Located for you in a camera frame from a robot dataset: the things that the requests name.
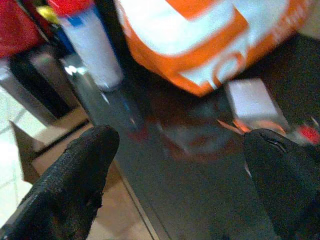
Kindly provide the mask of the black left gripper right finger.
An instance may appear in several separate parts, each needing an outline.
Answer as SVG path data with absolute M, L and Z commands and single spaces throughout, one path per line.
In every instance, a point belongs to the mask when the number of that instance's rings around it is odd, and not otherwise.
M 283 240 L 320 238 L 320 148 L 301 146 L 269 129 L 243 137 L 259 199 Z

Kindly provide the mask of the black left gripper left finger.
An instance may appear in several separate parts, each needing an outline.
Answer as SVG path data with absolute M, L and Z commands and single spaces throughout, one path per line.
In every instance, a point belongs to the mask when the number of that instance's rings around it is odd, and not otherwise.
M 118 132 L 97 125 L 69 143 L 0 229 L 2 240 L 85 240 L 98 209 Z

